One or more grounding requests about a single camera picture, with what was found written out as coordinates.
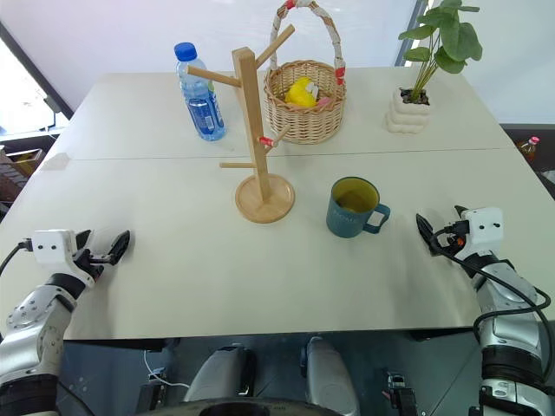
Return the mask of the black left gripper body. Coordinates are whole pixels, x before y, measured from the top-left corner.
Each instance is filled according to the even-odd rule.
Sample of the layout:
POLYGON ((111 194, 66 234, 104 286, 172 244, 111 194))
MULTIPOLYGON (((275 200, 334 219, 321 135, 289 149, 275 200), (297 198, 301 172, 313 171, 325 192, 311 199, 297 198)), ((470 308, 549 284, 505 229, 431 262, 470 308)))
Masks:
POLYGON ((97 281, 104 271, 104 265, 109 264, 107 254, 108 252, 105 254, 94 254, 90 249, 85 247, 82 250, 78 250, 72 258, 74 264, 80 270, 85 271, 94 281, 97 281))

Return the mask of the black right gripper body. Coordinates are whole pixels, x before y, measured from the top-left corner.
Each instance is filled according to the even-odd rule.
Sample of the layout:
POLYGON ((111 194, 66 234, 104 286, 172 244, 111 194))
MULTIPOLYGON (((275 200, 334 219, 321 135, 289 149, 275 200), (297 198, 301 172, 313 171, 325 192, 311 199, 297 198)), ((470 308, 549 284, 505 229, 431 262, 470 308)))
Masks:
POLYGON ((467 234, 469 231, 469 221, 459 220, 446 225, 441 230, 433 232, 432 256, 453 257, 455 254, 459 253, 467 242, 467 234), (441 235, 447 236, 447 244, 445 246, 440 244, 439 238, 441 235))

